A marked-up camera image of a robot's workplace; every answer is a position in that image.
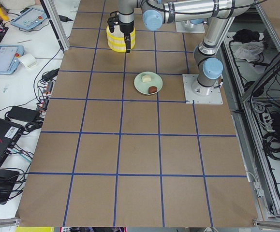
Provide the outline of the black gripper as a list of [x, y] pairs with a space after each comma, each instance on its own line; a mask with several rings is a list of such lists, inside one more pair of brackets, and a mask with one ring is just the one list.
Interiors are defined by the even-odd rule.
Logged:
[[107, 20], [109, 30], [111, 33], [114, 32], [115, 25], [119, 26], [120, 31], [124, 34], [124, 42], [126, 53], [131, 51], [131, 33], [134, 29], [134, 15], [132, 13], [123, 14], [119, 11], [111, 12], [110, 17]]

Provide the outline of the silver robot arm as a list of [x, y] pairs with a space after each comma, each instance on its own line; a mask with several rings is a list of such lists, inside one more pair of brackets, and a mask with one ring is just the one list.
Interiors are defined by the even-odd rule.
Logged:
[[134, 10], [142, 10], [145, 27], [158, 30], [163, 24], [210, 18], [208, 30], [196, 47], [194, 59], [199, 68], [192, 91], [200, 96], [211, 94], [216, 80], [223, 70], [215, 54], [224, 39], [234, 17], [246, 12], [252, 0], [184, 0], [162, 3], [159, 0], [120, 0], [118, 10], [112, 12], [107, 21], [109, 30], [114, 32], [118, 25], [123, 33], [126, 52], [131, 50], [131, 32], [134, 29]]

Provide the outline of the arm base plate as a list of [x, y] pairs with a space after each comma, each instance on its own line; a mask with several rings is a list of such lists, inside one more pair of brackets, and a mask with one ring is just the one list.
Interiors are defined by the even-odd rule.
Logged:
[[183, 85], [186, 104], [222, 105], [223, 100], [218, 80], [211, 87], [198, 83], [198, 74], [183, 74]]
[[204, 33], [204, 19], [194, 19], [176, 22], [176, 32], [180, 33]]

